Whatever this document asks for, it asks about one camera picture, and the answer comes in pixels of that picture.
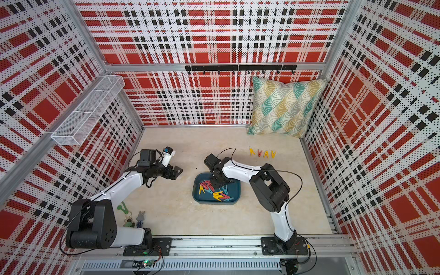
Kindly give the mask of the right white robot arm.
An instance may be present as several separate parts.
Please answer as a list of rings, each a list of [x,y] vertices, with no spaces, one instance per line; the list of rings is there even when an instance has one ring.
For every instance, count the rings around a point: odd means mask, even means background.
[[[290,228],[287,203],[290,188],[280,174],[270,164],[261,167],[235,162],[232,158],[222,160],[211,154],[204,160],[211,173],[211,183],[219,188],[240,181],[248,183],[260,205],[270,212],[275,236],[284,243],[294,236]]]

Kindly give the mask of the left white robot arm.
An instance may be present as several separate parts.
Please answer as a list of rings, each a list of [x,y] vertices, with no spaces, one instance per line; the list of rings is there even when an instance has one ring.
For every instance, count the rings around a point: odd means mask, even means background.
[[[183,170],[178,166],[153,165],[130,167],[115,183],[88,199],[79,199],[71,206],[66,228],[66,246],[70,249],[109,249],[141,246],[153,249],[151,230],[121,227],[115,210],[149,179],[176,180]]]

